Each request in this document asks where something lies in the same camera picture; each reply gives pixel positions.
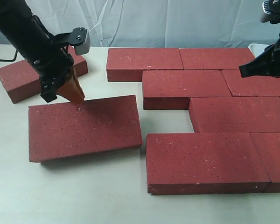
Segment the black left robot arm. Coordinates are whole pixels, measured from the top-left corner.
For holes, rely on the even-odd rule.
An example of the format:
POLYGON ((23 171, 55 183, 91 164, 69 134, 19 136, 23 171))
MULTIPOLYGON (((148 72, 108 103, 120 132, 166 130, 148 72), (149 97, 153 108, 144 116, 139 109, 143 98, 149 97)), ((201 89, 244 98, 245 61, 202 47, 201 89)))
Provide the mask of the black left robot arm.
POLYGON ((72 46, 78 56, 89 52, 86 28, 53 35, 24 0, 0 0, 0 32, 37 72, 41 97, 47 103, 57 96, 74 104, 84 102, 85 95, 68 48, 72 46))

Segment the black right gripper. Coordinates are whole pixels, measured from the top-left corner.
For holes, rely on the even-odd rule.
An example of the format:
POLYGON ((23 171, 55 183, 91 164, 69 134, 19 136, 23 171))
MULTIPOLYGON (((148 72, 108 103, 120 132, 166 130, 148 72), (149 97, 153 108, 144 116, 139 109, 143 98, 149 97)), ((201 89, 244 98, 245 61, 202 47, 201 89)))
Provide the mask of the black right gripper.
POLYGON ((250 63, 239 66, 239 71, 242 78, 252 76, 280 78, 280 37, 250 63))

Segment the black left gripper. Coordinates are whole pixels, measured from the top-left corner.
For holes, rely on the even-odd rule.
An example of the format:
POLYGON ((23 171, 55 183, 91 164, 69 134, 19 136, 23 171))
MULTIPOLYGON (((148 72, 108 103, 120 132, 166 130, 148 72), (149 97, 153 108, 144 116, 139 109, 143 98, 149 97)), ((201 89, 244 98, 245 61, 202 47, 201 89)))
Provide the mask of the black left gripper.
POLYGON ((46 102, 57 99, 57 95, 74 104, 82 104, 85 94, 79 84, 74 59, 68 53, 46 55, 33 62, 32 67, 39 74, 41 97, 46 102))

